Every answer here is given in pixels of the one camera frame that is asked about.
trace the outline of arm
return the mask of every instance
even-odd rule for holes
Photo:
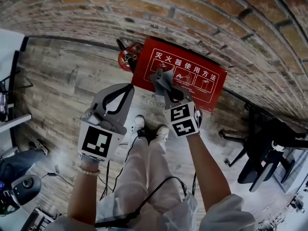
[[[82,161],[80,167],[86,171],[97,172],[98,164]],[[68,204],[67,216],[77,221],[95,224],[97,176],[78,173]]]
[[[228,182],[198,134],[187,136],[205,210],[231,194]]]

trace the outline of wood plank flooring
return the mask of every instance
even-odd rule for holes
[[[16,77],[16,86],[27,82],[34,86],[15,93],[16,107],[21,113],[32,114],[32,120],[16,129],[17,143],[26,149],[30,140],[41,139],[50,150],[44,161],[37,163],[31,172],[42,177],[47,172],[57,172],[74,184],[77,176],[77,141],[80,121],[90,106],[95,93],[117,83],[130,83],[132,74],[121,70],[117,64],[117,51],[97,46],[54,39],[31,38],[26,52],[19,59],[21,74]],[[135,95],[129,111],[126,126],[134,117],[144,115],[152,126],[165,122],[164,100],[153,93],[135,88]],[[251,212],[257,221],[276,216],[285,207],[291,195],[284,195],[273,178],[264,182],[250,193],[250,184],[240,185],[237,178],[247,157],[234,167],[224,164],[232,160],[242,149],[238,143],[223,140],[218,131],[221,128],[247,132],[247,124],[241,117],[247,117],[244,103],[222,92],[212,114],[204,112],[201,136],[209,151],[226,176],[233,193],[244,198],[244,210]],[[122,168],[127,149],[121,146],[110,164],[109,184],[113,187],[115,177]],[[167,141],[167,160],[172,173],[180,177],[192,189],[194,175],[193,161],[185,138],[176,139],[170,133]],[[100,177],[104,180],[106,164],[101,163]],[[98,180],[97,199],[104,185]],[[42,190],[37,197],[38,204],[52,215],[65,214],[72,187],[60,177],[45,177]],[[197,221],[205,215],[200,191],[196,190],[199,203]]]

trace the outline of fire extinguisher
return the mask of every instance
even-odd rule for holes
[[[135,42],[125,47],[121,40],[117,39],[116,42],[121,50],[117,58],[120,67],[125,71],[134,73],[143,45]]]

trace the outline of beaded bracelet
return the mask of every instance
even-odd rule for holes
[[[81,168],[80,166],[78,166],[77,169],[78,169],[81,173],[86,174],[86,175],[98,176],[98,175],[101,173],[100,170],[98,170],[98,171],[96,171],[96,172],[86,171],[86,170],[84,170],[83,168]]]

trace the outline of sleeve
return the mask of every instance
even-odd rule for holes
[[[96,231],[95,227],[72,218],[61,216],[49,224],[45,231]]]
[[[255,218],[242,211],[243,198],[231,194],[209,208],[199,231],[255,231]]]

